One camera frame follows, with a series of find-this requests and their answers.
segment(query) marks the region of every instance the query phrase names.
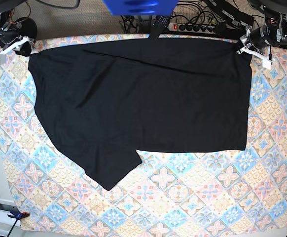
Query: t-shirt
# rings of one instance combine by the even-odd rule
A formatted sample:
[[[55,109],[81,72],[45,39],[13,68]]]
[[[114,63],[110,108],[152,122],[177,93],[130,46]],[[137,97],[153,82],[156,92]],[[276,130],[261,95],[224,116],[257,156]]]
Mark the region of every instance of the t-shirt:
[[[244,150],[251,56],[209,39],[133,39],[30,56],[35,113],[54,146],[112,189],[137,150]]]

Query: power outlet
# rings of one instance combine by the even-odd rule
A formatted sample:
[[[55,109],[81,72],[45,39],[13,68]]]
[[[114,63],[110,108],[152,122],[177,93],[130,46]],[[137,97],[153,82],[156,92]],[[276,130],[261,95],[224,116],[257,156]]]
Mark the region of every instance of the power outlet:
[[[214,27],[208,25],[195,25],[192,24],[180,24],[180,23],[169,23],[169,31],[174,32],[193,32],[193,33],[204,33],[204,34],[214,34]]]

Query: blue object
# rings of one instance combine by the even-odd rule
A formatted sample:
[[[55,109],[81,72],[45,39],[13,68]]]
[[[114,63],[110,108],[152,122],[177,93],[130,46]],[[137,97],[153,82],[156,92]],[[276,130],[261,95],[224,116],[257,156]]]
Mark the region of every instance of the blue object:
[[[112,15],[170,16],[178,0],[104,0]]]
[[[17,220],[21,220],[21,217],[22,217],[22,213],[20,212],[15,212],[15,211],[10,211],[10,213],[15,217],[15,219]]]

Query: patterned tablecloth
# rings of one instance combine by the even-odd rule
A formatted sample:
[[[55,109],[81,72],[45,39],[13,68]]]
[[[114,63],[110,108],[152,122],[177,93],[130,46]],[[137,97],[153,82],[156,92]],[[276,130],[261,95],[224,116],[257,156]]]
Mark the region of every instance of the patterned tablecloth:
[[[145,37],[49,39],[38,41],[35,51]],[[287,50],[272,51],[271,70],[257,58],[251,63],[245,151],[138,151],[143,163],[109,192],[55,149],[34,113],[28,59],[9,54],[0,67],[0,150],[15,203],[31,214],[22,229],[98,237],[217,237],[285,227]]]

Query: gray carpet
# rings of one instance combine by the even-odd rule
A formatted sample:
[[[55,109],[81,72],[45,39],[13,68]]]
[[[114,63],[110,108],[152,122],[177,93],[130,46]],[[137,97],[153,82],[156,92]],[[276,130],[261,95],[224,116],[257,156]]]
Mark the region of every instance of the gray carpet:
[[[74,5],[75,0],[45,0],[50,4]],[[239,9],[247,14],[261,15],[252,9],[247,0],[235,0]],[[81,0],[80,6],[75,10],[62,10],[50,8],[35,0],[29,0],[32,8],[31,18],[38,26],[37,39],[49,39],[67,36],[96,35],[123,33],[119,24],[119,16],[111,16],[107,7],[101,0]],[[191,18],[196,15],[195,8],[189,6],[177,6],[176,14],[182,14]],[[13,19],[27,16],[28,6],[23,3],[15,8]],[[176,19],[179,23],[185,23],[183,18]],[[256,20],[263,24],[262,18]]]

